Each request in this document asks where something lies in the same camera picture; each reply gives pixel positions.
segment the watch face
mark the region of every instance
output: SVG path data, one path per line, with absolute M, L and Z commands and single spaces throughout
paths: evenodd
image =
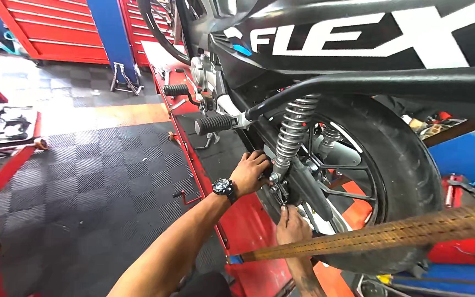
M 228 180 L 220 180 L 215 184 L 215 189 L 217 191 L 223 191 L 226 188 L 228 188 L 228 186 L 230 186 L 230 183 L 228 182 Z

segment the chrome spring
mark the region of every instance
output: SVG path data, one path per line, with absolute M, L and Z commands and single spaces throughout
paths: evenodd
M 278 134 L 276 165 L 288 167 L 290 160 L 296 156 L 309 128 L 305 124 L 311 120 L 317 104 L 318 99 L 313 98 L 300 98 L 289 103 Z

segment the wristwatch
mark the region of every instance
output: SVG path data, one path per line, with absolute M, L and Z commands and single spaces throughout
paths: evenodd
M 218 179 L 212 184 L 212 190 L 214 193 L 220 196 L 226 196 L 230 201 L 230 204 L 238 199 L 234 189 L 234 183 L 229 179 Z

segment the garage floor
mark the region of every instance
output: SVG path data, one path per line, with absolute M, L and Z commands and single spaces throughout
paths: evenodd
M 37 106 L 51 149 L 0 193 L 0 264 L 9 296 L 105 296 L 122 272 L 187 211 L 198 189 L 151 77 L 143 95 L 108 91 L 104 65 L 37 68 L 0 56 L 0 90 Z M 199 272 L 224 271 L 212 236 Z

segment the rubber footpeg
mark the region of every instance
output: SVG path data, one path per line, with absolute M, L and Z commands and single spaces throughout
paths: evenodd
M 167 84 L 163 87 L 164 95 L 166 96 L 179 96 L 189 95 L 190 91 L 186 84 Z
M 220 132 L 232 128 L 232 118 L 229 115 L 199 118 L 195 120 L 195 133 L 206 135 L 210 132 Z

